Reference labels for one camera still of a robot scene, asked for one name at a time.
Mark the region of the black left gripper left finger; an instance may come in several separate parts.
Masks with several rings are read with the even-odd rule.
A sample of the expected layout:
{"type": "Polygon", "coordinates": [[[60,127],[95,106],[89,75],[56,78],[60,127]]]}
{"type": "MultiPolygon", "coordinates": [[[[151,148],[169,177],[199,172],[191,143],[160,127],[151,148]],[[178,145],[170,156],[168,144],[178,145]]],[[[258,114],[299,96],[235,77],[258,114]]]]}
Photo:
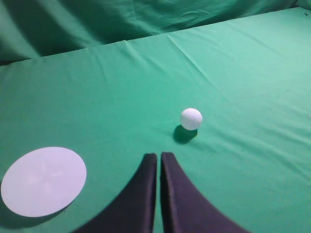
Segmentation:
{"type": "Polygon", "coordinates": [[[113,201],[76,233],[151,233],[156,208],[157,155],[145,154],[113,201]]]}

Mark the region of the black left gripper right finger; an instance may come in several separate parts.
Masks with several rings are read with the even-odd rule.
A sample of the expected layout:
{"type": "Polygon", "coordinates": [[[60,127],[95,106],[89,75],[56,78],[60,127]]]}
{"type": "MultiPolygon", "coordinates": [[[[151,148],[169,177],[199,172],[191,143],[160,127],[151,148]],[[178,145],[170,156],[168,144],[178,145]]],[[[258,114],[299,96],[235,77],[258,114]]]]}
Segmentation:
{"type": "Polygon", "coordinates": [[[165,233],[247,233],[214,207],[172,152],[161,154],[160,203],[165,233]]]}

